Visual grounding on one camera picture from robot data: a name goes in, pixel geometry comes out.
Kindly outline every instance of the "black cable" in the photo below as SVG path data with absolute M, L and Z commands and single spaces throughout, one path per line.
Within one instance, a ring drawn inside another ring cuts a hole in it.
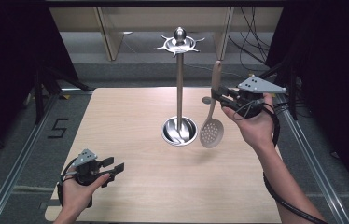
M 248 40 L 246 39 L 246 37 L 244 37 L 244 34 L 242 34 L 242 32 L 240 32 L 240 34 L 241 34 L 242 38 L 244 39 L 244 41 L 245 41 L 247 44 L 249 44 L 250 46 L 252 46 L 252 47 L 254 47 L 254 48 L 259 49 L 259 46 L 256 46 L 255 44 L 250 43 L 250 41 L 248 41 Z
M 64 179 L 63 181 L 62 181 L 62 183 L 64 183 L 64 181 L 66 181 L 66 180 L 69 180 L 69 179 L 74 179 L 75 177 L 67 177 L 66 179 Z
M 247 36 L 246 36 L 246 39 L 248 38 L 248 35 L 251 33 L 254 37 L 255 37 L 255 39 L 256 39 L 256 41 L 257 41 L 257 43 L 258 43 L 258 49 L 259 49 L 259 52 L 260 52 L 260 54 L 261 54 L 261 57 L 264 59 L 264 61 L 265 61 L 265 58 L 264 58 L 264 55 L 265 55 L 265 52 L 263 52 L 261 49 L 262 49 L 262 46 L 259 44 L 259 38 L 258 38 L 258 36 L 257 36 L 257 32 L 256 32 L 256 20 L 255 20 L 255 15 L 256 15 L 256 8 L 255 7 L 252 7 L 252 21 L 251 22 L 249 22 L 248 21 L 248 19 L 247 19 L 247 17 L 245 16 L 245 14 L 244 14 L 244 9 L 241 7 L 241 10 L 242 10 L 242 13 L 243 13 L 243 15 L 244 15 L 244 19 L 246 20 L 246 23 L 247 23 L 247 27 L 248 27 L 248 33 L 247 33 Z
M 283 106 L 283 105 L 288 105 L 288 102 L 276 104 L 276 105 L 273 105 L 273 107 L 274 107 L 274 108 L 277 108 L 277 107 Z
M 241 51 L 244 51 L 245 53 L 247 53 L 248 55 L 250 55 L 251 57 L 253 57 L 254 59 L 256 59 L 257 61 L 259 61 L 260 63 L 265 63 L 264 61 L 262 61 L 260 58 L 258 58 L 256 55 L 254 55 L 252 52 L 248 51 L 247 49 L 244 49 L 243 47 L 239 46 L 237 43 L 235 43 L 235 41 L 232 40 L 232 38 L 230 36 L 228 36 L 228 39 Z
M 286 202 L 283 198 L 281 198 L 279 195 L 276 194 L 276 192 L 274 191 L 273 187 L 271 186 L 270 182 L 268 181 L 267 177 L 265 176 L 265 174 L 263 174 L 263 178 L 264 178 L 264 183 L 265 183 L 265 187 L 267 188 L 268 192 L 272 195 L 272 197 L 279 203 L 281 204 L 285 209 L 289 210 L 290 212 L 294 213 L 295 215 L 302 217 L 310 222 L 313 222 L 315 224 L 327 224 L 327 222 L 311 216 L 305 212 L 302 212 L 300 209 L 294 207 L 293 205 L 291 205 L 290 203 Z
M 66 165 L 66 168 L 64 168 L 64 170 L 63 170 L 63 172 L 62 172 L 62 174 L 61 174 L 61 176 L 60 176 L 60 180 L 59 180 L 60 185 L 63 184 L 63 182 L 64 182 L 64 181 L 63 181 L 63 178 L 66 176 L 67 170 L 70 168 L 70 166 L 73 164 L 73 162 L 75 162 L 76 159 L 77 159 L 77 158 L 72 159 L 72 160 L 69 162 L 69 164 Z
M 273 111 L 274 108 L 271 105 L 265 104 L 267 106 L 269 106 Z M 273 121 L 273 125 L 274 125 L 274 129 L 273 129 L 273 145 L 276 147 L 276 144 L 278 142 L 278 138 L 279 138 L 279 133 L 280 133 L 280 124 L 279 124 L 279 118 L 277 118 L 277 115 L 274 114 L 271 110 L 269 110 L 267 107 L 262 107 L 262 109 L 268 113 Z M 300 209 L 294 207 L 292 204 L 288 203 L 287 201 L 285 201 L 283 198 L 281 198 L 273 189 L 273 187 L 271 186 L 270 182 L 268 181 L 267 177 L 265 176 L 265 173 L 263 174 L 263 178 L 264 178 L 264 183 L 265 183 L 265 187 L 267 188 L 268 192 L 271 194 L 271 196 L 279 203 L 281 204 L 285 209 L 287 209 L 288 211 L 292 212 L 293 214 L 302 217 L 310 222 L 313 222 L 315 224 L 327 224 L 327 222 L 314 217 L 312 215 L 309 215 L 305 212 L 302 212 Z
M 285 112 L 287 108 L 281 108 L 280 110 L 275 110 L 276 115 L 280 115 L 281 113 Z
M 242 105 L 241 107 L 239 107 L 239 109 L 237 109 L 237 110 L 233 113 L 233 115 L 232 115 L 233 119 L 242 120 L 242 119 L 246 118 L 253 103 L 254 103 L 253 101 L 250 101 L 249 103 L 247 103 L 247 104 Z M 241 119 L 235 118 L 235 115 L 236 115 L 239 111 L 243 110 L 246 106 L 248 106 L 248 108 L 247 108 L 246 112 L 244 113 L 244 115 L 242 116 L 242 118 L 241 118 Z

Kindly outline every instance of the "handheld controller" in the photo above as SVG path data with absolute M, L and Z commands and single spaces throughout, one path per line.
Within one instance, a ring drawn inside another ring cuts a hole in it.
M 77 158 L 73 159 L 64 169 L 61 174 L 58 187 L 58 197 L 61 204 L 63 204 L 63 182 L 67 179 L 74 178 L 76 182 L 83 186 L 88 186 L 97 178 L 104 174 L 110 174 L 110 177 L 104 182 L 102 188 L 107 187 L 107 184 L 114 181 L 116 175 L 124 171 L 124 163 L 117 165 L 112 170 L 100 172 L 101 167 L 106 167 L 114 163 L 114 157 L 109 157 L 102 161 L 97 161 L 97 155 L 88 149 L 84 149 Z M 68 171 L 69 168 L 75 168 L 75 171 Z M 92 206 L 92 198 L 87 207 Z
M 286 88 L 276 86 L 254 75 L 240 83 L 238 88 L 239 90 L 234 90 L 221 86 L 218 91 L 212 89 L 212 95 L 215 100 L 221 103 L 221 106 L 233 109 L 244 119 L 253 118 L 262 111 L 265 105 L 263 92 L 286 92 Z

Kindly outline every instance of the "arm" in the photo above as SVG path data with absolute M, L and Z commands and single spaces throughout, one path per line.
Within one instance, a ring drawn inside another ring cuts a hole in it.
M 270 94 L 264 94 L 264 100 L 266 104 L 272 105 Z M 261 112 L 251 119 L 242 119 L 232 109 L 227 107 L 222 109 L 238 125 L 245 142 L 256 151 L 262 169 L 274 191 L 301 211 L 324 220 L 277 154 L 272 142 L 273 122 L 271 117 L 267 113 Z M 279 203 L 277 206 L 283 223 L 309 223 L 309 221 L 298 217 Z
M 56 224 L 74 223 L 82 211 L 88 206 L 92 194 L 110 177 L 102 175 L 88 186 L 79 185 L 74 179 L 63 183 L 63 207 L 54 221 Z

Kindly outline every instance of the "wrist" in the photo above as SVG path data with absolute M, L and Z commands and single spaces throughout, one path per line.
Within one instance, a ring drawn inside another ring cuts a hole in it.
M 80 212 L 74 209 L 63 207 L 54 223 L 55 224 L 74 223 L 80 214 L 81 214 Z
M 270 155 L 272 153 L 276 153 L 273 141 L 268 141 L 264 143 L 260 142 L 259 144 L 255 144 L 251 147 L 256 151 L 258 156 Z

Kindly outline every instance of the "forearm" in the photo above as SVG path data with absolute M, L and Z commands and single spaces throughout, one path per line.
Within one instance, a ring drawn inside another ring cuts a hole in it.
M 67 211 L 62 209 L 59 213 L 58 217 L 53 222 L 54 224 L 71 224 L 76 222 L 77 218 L 79 216 L 79 213 Z
M 288 171 L 273 144 L 255 148 L 255 150 L 262 169 L 276 194 L 301 211 L 323 219 Z M 302 221 L 308 223 L 306 219 L 296 216 L 280 204 L 278 204 L 278 210 L 283 223 L 302 223 Z

